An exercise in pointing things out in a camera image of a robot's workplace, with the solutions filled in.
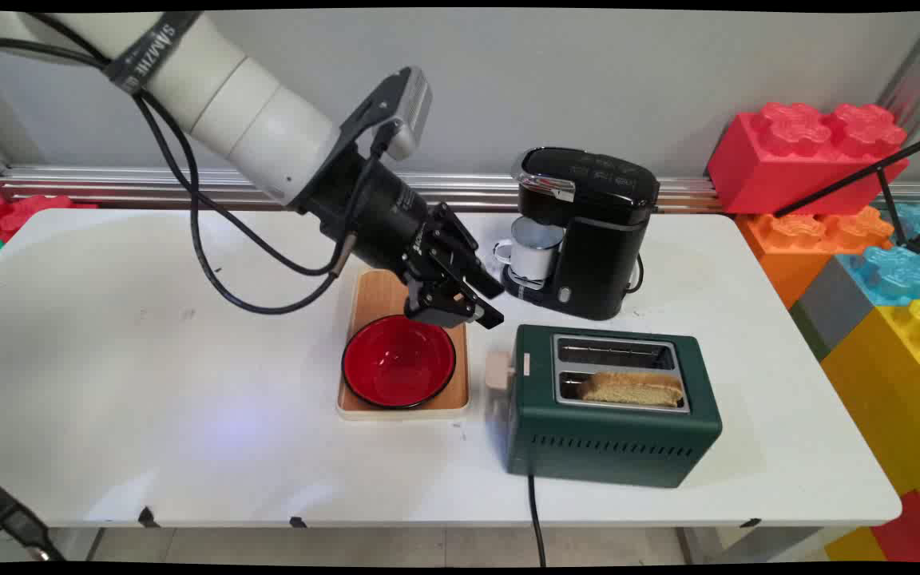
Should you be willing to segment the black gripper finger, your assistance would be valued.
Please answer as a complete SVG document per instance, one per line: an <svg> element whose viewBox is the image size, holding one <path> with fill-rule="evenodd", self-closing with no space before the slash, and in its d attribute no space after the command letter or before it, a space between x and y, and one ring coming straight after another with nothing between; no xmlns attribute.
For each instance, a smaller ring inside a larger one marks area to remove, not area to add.
<svg viewBox="0 0 920 575"><path fill-rule="evenodd" d="M404 314L409 320L448 330L478 319L478 306L470 298L472 292L453 278L433 281L404 276L404 284Z"/></svg>
<svg viewBox="0 0 920 575"><path fill-rule="evenodd" d="M455 250L442 253L442 265L452 297L467 323L477 323L486 330L504 323L505 316L490 301L504 294L504 285L482 265L473 252Z"/></svg>

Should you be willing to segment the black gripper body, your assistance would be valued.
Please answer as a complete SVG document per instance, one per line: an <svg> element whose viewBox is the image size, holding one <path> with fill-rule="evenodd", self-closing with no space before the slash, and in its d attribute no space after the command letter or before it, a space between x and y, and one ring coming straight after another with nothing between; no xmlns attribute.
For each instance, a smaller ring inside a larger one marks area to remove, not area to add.
<svg viewBox="0 0 920 575"><path fill-rule="evenodd" d="M448 204L431 206L376 157L344 149L297 199L297 211L319 218L321 232L338 240L354 234L353 256L386 269L404 283L448 278L442 253L473 252L478 244Z"/></svg>

